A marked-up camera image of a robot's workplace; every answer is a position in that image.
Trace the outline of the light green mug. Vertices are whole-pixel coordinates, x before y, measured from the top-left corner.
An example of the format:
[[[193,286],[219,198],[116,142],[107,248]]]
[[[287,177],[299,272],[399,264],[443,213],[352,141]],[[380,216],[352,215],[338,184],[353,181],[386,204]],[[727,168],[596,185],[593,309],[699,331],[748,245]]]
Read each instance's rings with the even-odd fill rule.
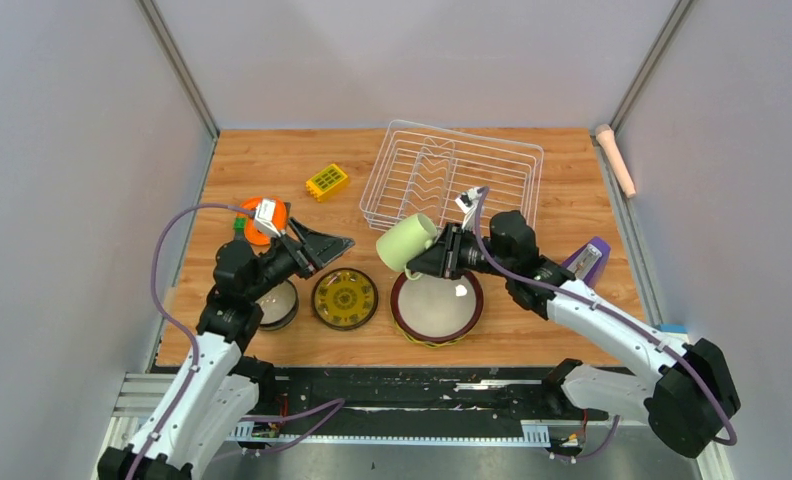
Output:
[[[431,219],[417,213],[400,220],[376,241],[379,259],[394,272],[401,272],[408,280],[422,277],[407,266],[408,262],[425,252],[436,240],[438,230]]]

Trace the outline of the brown-rimmed white plate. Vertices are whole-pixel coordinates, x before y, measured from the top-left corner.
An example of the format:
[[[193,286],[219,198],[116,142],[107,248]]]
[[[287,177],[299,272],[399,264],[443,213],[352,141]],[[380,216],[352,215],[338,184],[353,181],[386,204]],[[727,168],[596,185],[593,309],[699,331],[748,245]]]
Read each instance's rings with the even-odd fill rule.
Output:
[[[395,324],[420,340],[447,341],[469,334],[484,310],[484,290],[472,273],[457,280],[402,273],[390,294]]]

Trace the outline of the dark blue bowl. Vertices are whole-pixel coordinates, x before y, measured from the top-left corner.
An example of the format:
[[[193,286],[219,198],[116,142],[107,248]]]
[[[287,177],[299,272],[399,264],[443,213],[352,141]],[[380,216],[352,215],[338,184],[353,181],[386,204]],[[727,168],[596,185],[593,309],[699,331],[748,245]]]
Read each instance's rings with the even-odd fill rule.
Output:
[[[298,291],[286,280],[257,300],[263,317],[260,329],[275,331],[288,326],[296,317],[299,308]]]

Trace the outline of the yellow dotted plate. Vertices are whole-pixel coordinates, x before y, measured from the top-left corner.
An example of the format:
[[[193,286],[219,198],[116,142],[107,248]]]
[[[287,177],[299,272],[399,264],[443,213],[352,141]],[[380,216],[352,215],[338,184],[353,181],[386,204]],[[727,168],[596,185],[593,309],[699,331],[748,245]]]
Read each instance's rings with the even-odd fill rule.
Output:
[[[398,331],[408,342],[410,342],[410,343],[412,343],[414,345],[420,345],[420,346],[423,346],[423,347],[426,347],[426,348],[430,348],[430,349],[438,349],[438,348],[453,346],[453,345],[458,344],[459,342],[461,342],[462,340],[464,340],[467,337],[467,335],[461,335],[459,337],[456,337],[456,338],[454,338],[452,340],[447,340],[447,341],[420,340],[420,339],[412,336],[410,334],[410,332],[408,332],[407,330],[403,329],[398,324],[394,324],[393,326],[394,326],[395,330]]]

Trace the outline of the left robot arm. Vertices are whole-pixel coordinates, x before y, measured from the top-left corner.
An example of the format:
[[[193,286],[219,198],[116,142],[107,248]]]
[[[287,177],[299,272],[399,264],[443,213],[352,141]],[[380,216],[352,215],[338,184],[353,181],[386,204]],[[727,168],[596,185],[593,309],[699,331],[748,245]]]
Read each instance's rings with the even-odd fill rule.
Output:
[[[97,464],[101,479],[200,479],[242,417],[270,411],[278,386],[271,367],[244,353],[261,326],[258,301],[297,276],[307,279],[349,251],[348,237],[314,231],[296,219],[257,253],[244,239],[218,248],[214,285],[191,348],[148,420]]]

